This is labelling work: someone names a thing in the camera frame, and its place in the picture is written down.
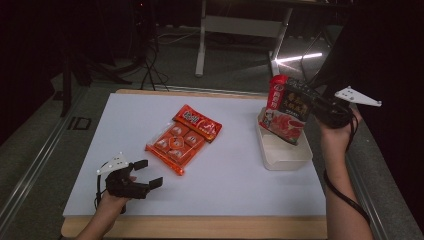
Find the orange snack cake packet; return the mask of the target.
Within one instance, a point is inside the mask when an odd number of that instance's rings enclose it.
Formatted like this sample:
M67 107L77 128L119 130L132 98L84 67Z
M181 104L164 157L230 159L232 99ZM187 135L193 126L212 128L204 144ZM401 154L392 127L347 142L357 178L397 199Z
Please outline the orange snack cake packet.
M146 144L145 150L182 176L185 167L206 143L212 143L216 139L221 129L221 123L185 104L172 122Z

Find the white metal table frame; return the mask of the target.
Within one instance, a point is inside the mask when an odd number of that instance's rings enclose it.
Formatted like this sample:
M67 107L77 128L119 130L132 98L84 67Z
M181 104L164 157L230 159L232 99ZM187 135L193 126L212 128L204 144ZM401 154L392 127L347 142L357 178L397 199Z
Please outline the white metal table frame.
M280 73L277 62L278 55L289 26L293 9L290 7L284 8L281 22L254 20L208 15L206 13L207 1L201 0L199 49L194 75L196 77L202 77L204 74L206 55L205 37L207 32L274 38L275 47L269 52L269 62L272 75L278 75Z

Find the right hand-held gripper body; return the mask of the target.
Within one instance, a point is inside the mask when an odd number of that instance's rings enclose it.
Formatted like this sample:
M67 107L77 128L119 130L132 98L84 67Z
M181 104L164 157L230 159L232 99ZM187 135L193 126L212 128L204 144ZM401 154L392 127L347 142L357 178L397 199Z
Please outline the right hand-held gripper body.
M316 97L322 97L325 100L325 107L323 109L313 108L313 114L322 123L335 129L342 128L351 122L353 113L352 109L349 107L350 103L373 107L382 106L380 100L375 100L353 89L351 86L336 91L333 100L327 99L320 94Z

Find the red and black food packet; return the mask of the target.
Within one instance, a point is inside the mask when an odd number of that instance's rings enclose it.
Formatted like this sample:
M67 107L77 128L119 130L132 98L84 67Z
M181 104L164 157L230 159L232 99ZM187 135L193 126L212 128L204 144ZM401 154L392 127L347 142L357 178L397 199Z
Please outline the red and black food packet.
M276 75L270 80L267 104L259 125L282 140L297 145L311 112L305 93L309 87L301 80Z

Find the metal floor rail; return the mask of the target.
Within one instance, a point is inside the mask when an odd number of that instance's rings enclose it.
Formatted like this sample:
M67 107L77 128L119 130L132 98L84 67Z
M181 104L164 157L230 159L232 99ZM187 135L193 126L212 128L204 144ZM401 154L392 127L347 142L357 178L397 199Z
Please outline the metal floor rail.
M61 103L48 100L0 146L0 233L14 219L87 90L75 91L64 116Z
M359 168L354 162L353 157L348 154L346 157L347 169L350 174L351 181L357 194L357 198L364 211L370 218L370 227L375 240L389 240L386 230L382 224L376 206L366 188L365 182L361 177Z

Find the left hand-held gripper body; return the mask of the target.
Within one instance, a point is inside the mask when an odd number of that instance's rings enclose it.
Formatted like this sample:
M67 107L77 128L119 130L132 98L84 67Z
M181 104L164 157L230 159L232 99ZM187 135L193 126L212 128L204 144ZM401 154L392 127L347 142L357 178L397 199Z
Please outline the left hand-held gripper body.
M137 183L131 179L133 162L129 162L122 152L112 157L104 163L97 171L97 177L100 180L103 174L107 174L105 183L106 190L113 196L145 199L150 192L149 184ZM100 187L100 181L97 181L97 187Z

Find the person's left hand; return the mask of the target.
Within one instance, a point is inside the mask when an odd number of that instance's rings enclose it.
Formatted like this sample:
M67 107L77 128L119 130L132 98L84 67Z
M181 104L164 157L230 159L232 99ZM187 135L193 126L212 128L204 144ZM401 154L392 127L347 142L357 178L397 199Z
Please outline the person's left hand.
M105 191L102 195L98 208L120 211L128 201L129 198L113 196L108 191Z

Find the person's right hand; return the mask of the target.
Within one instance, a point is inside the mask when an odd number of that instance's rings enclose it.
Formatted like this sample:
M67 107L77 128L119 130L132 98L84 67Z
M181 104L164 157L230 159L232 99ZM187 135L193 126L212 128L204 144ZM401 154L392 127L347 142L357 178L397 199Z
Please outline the person's right hand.
M345 156L354 135L356 134L362 116L359 111L352 109L351 122L342 128L330 128L320 120L317 121L321 132L321 147L324 155Z

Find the white plastic tray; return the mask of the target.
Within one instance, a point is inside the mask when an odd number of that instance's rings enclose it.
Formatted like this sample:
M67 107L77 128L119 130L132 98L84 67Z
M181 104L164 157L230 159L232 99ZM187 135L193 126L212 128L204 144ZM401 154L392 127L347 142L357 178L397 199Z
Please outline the white plastic tray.
M283 140L260 125L256 127L263 164L268 170L294 171L312 161L313 153L303 128L293 120L287 122L287 127L291 132L299 133L296 144Z

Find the black metal stand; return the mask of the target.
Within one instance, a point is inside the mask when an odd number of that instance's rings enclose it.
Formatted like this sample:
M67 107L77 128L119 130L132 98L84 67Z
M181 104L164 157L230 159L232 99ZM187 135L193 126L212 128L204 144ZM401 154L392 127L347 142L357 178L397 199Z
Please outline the black metal stand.
M88 73L88 66L92 67L108 80L119 84L129 84L129 81L118 77L112 71L73 48L61 31L56 34L56 38L63 56L61 117L66 116L72 106L72 76L75 76L77 81L83 86L89 86L91 84L92 79Z

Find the wooden table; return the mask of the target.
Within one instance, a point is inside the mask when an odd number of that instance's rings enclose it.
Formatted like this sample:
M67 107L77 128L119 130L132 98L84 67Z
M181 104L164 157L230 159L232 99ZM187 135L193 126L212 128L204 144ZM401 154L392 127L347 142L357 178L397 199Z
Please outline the wooden table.
M185 104L222 123L217 139L175 174L145 149ZM161 188L128 203L109 234L141 239L324 239L325 199L311 162L295 171L263 165L257 116L263 96L119 90L107 100L65 207L61 232L76 236L94 212L96 171L117 153L146 159L142 182Z

